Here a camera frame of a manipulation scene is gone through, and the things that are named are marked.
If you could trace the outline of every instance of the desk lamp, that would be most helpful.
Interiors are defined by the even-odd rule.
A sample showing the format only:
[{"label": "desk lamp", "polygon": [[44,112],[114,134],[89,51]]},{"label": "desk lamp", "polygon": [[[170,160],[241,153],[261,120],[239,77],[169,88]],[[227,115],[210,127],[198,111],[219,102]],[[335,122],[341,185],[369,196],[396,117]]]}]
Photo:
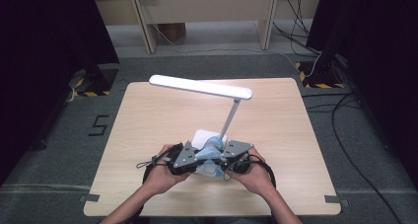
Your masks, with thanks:
[{"label": "desk lamp", "polygon": [[249,88],[242,88],[230,85],[220,85],[190,79],[169,77],[163,75],[153,75],[149,80],[151,85],[179,89],[189,92],[209,94],[213,96],[226,97],[234,99],[231,111],[225,121],[224,127],[220,133],[198,129],[194,134],[191,145],[197,149],[202,149],[206,141],[213,136],[218,136],[224,144],[226,144],[226,132],[233,120],[234,114],[240,105],[241,100],[250,100],[252,97],[252,90]]}]

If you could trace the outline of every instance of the gray metal bracket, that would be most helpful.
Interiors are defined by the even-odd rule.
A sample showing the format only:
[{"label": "gray metal bracket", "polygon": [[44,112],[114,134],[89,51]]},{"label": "gray metal bracket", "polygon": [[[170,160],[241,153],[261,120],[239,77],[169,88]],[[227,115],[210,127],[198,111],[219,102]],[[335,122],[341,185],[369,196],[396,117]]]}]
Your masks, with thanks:
[{"label": "gray metal bracket", "polygon": [[225,145],[224,153],[222,156],[225,158],[237,157],[238,155],[248,151],[253,147],[254,145],[252,143],[231,140],[227,145]]},{"label": "gray metal bracket", "polygon": [[174,167],[183,167],[195,163],[196,161],[197,158],[194,156],[194,150],[191,146],[191,142],[187,141],[180,154],[178,154],[177,159],[175,159]]}]

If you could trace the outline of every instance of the hazard tape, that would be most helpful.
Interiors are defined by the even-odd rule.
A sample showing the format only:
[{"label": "hazard tape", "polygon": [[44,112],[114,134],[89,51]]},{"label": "hazard tape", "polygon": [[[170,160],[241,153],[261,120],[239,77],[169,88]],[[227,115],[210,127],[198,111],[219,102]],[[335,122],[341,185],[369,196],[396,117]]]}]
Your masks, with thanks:
[{"label": "hazard tape", "polygon": [[[298,62],[295,64],[296,68],[299,70],[301,67],[301,63]],[[306,77],[304,71],[299,70],[300,74],[299,77],[301,78],[302,85],[306,88],[321,88],[321,89],[329,89],[329,88],[344,88],[344,84],[337,83],[337,84],[326,84],[326,83],[312,83],[309,82],[309,78]]]},{"label": "hazard tape", "polygon": [[[76,89],[82,85],[84,82],[84,77],[81,78],[76,86]],[[110,91],[93,91],[93,92],[79,92],[76,91],[76,95],[75,96],[80,96],[80,97],[96,97],[96,96],[108,96],[110,94]]]}]

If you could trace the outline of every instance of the forearm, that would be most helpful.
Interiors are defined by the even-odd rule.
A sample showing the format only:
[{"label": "forearm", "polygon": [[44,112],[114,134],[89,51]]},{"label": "forearm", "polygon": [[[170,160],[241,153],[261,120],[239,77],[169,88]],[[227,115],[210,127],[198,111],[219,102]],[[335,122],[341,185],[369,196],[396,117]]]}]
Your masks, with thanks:
[{"label": "forearm", "polygon": [[101,224],[120,223],[133,216],[153,194],[146,187],[139,187],[122,204],[114,209]]},{"label": "forearm", "polygon": [[267,202],[279,224],[302,224],[301,220],[290,209],[282,195],[275,188],[267,189],[261,194],[261,197]]}]

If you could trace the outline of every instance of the gray carpet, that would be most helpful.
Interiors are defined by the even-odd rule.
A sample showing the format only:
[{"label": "gray carpet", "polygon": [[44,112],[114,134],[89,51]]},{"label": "gray carpet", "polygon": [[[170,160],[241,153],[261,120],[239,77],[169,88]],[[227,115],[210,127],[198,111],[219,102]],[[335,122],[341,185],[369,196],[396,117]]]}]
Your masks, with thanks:
[{"label": "gray carpet", "polygon": [[[289,55],[291,60],[306,57]],[[27,152],[0,189],[0,223],[97,223],[101,217],[83,214],[83,195],[89,192],[105,149],[124,90],[130,82],[147,81],[153,74],[190,79],[291,77],[297,70],[283,56],[206,55],[123,58],[109,96],[77,97],[62,108],[45,138],[47,148]],[[302,95],[347,93],[346,89],[307,89]],[[336,104],[342,96],[306,97],[306,107]],[[367,115],[350,96],[335,114],[335,128],[351,159],[381,191],[402,223],[418,223],[418,195],[399,161],[388,152]],[[348,162],[333,134],[333,107],[308,109],[325,163],[343,206],[336,216],[303,216],[304,223],[396,223],[382,200]],[[107,128],[94,128],[97,115]]]}]

